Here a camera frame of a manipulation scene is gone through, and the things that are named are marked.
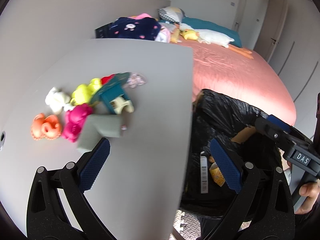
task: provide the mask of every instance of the checkered pillow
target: checkered pillow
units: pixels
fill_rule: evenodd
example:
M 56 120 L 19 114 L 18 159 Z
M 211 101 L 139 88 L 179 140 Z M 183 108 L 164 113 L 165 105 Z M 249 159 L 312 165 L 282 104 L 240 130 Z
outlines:
M 171 6 L 158 9 L 158 13 L 161 19 L 178 24 L 182 22 L 184 17 L 184 12 L 181 9 Z

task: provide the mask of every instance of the orange clay toy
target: orange clay toy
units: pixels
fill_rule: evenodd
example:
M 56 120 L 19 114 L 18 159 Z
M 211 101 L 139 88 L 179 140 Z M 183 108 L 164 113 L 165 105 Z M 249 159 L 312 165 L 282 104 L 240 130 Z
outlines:
M 41 138 L 54 140 L 61 135 L 61 131 L 62 126 L 58 117 L 54 114 L 47 118 L 45 118 L 44 113 L 38 114 L 31 126 L 31 135 L 34 140 L 40 140 Z

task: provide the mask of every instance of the yellow plush toy head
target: yellow plush toy head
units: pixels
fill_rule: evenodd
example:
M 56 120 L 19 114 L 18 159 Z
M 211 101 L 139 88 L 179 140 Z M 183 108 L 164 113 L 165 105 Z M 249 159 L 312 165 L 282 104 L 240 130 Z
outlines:
M 185 40 L 193 40 L 193 41 L 197 41 L 199 38 L 199 33 L 197 33 L 194 30 L 184 30 L 181 33 L 181 36 L 185 39 Z

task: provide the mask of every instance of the door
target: door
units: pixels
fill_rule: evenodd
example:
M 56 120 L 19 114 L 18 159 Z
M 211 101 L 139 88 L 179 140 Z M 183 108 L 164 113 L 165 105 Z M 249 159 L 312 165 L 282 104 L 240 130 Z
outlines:
M 269 0 L 240 0 L 235 30 L 238 31 L 242 45 L 253 49 L 267 12 Z
M 287 0 L 270 0 L 266 17 L 254 51 L 269 62 L 284 27 L 289 3 Z

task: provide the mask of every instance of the open door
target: open door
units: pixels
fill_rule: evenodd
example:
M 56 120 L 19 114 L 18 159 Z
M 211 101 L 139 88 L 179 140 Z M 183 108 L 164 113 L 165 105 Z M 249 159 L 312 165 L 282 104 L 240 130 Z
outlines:
M 284 27 L 289 3 L 287 0 L 269 0 L 266 16 L 254 51 L 269 62 Z

